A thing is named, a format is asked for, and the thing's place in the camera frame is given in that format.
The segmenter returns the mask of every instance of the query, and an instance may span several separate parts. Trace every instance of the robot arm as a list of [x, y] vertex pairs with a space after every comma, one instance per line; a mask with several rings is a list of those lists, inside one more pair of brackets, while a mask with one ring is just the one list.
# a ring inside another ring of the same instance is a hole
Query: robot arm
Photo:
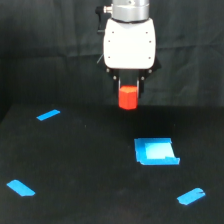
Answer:
[[[149, 0], [112, 0], [111, 6], [96, 8], [99, 15], [98, 33], [105, 33], [103, 51], [107, 72], [112, 74], [118, 86], [119, 106], [127, 110], [135, 109], [137, 103], [130, 107], [122, 106], [118, 71], [139, 70], [137, 85], [132, 86], [132, 90], [136, 88], [138, 100], [143, 92], [143, 82], [152, 73], [155, 62], [156, 37], [153, 20], [149, 17], [149, 6]], [[102, 13], [111, 13], [105, 31], [101, 30]]]

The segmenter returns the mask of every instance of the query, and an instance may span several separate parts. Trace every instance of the red cube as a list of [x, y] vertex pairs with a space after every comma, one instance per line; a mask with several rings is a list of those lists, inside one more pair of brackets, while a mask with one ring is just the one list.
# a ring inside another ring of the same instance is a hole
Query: red cube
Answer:
[[125, 110], [134, 110], [138, 105], [137, 86], [122, 86], [119, 90], [119, 107]]

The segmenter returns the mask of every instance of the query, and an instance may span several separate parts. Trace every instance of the blue tape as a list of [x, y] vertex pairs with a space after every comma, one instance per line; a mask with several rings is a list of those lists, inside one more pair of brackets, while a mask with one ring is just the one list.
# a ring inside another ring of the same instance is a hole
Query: blue tape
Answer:
[[140, 163], [142, 165], [151, 165], [151, 166], [179, 165], [180, 158], [166, 157], [165, 159], [146, 159], [146, 160], [141, 160]]
[[189, 205], [190, 203], [202, 198], [205, 196], [205, 193], [200, 188], [195, 188], [194, 190], [180, 196], [177, 198], [180, 204]]
[[50, 111], [50, 112], [48, 112], [46, 114], [43, 114], [43, 115], [37, 117], [37, 119], [40, 120], [40, 121], [43, 121], [43, 120], [46, 120], [46, 119], [48, 119], [50, 117], [53, 117], [53, 116], [55, 116], [55, 115], [57, 115], [59, 113], [60, 113], [60, 111], [58, 111], [58, 110], [52, 110], [52, 111]]
[[13, 191], [18, 193], [20, 196], [33, 196], [35, 194], [34, 191], [32, 191], [30, 188], [25, 186], [23, 183], [21, 183], [18, 180], [13, 180], [10, 183], [7, 184], [8, 187], [10, 187]]

